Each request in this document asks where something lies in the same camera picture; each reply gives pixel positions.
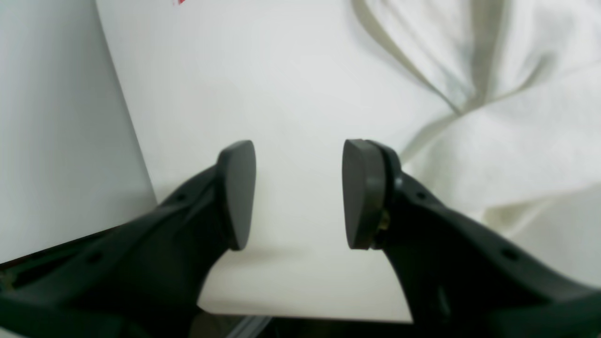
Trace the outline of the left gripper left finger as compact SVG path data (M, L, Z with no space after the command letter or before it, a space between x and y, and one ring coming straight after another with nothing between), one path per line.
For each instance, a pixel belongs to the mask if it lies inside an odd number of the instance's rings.
M253 142L50 274L1 297L1 326L28 338L186 338L202 287L245 248L257 176Z

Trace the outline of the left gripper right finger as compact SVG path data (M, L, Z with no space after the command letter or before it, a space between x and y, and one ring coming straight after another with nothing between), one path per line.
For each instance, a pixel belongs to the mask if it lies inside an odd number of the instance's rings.
M343 146L348 246L381 250L427 337L598 338L600 289L445 206L384 144Z

